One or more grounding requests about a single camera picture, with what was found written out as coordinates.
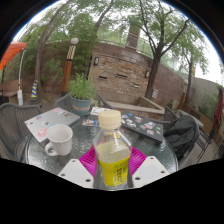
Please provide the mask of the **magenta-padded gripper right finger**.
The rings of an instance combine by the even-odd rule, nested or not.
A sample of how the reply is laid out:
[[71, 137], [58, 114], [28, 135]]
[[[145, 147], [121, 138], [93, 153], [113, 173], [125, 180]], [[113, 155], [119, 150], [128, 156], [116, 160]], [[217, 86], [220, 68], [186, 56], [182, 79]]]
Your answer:
[[169, 175], [155, 156], [146, 156], [133, 148], [129, 159], [128, 186], [140, 188]]

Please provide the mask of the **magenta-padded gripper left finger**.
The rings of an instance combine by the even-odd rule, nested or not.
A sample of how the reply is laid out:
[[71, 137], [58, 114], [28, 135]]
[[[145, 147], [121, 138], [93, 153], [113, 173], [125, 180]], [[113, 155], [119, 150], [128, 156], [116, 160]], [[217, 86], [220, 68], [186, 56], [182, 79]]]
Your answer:
[[58, 176], [78, 186], [93, 188], [96, 172], [97, 157], [94, 146], [91, 146], [79, 159], [71, 159]]

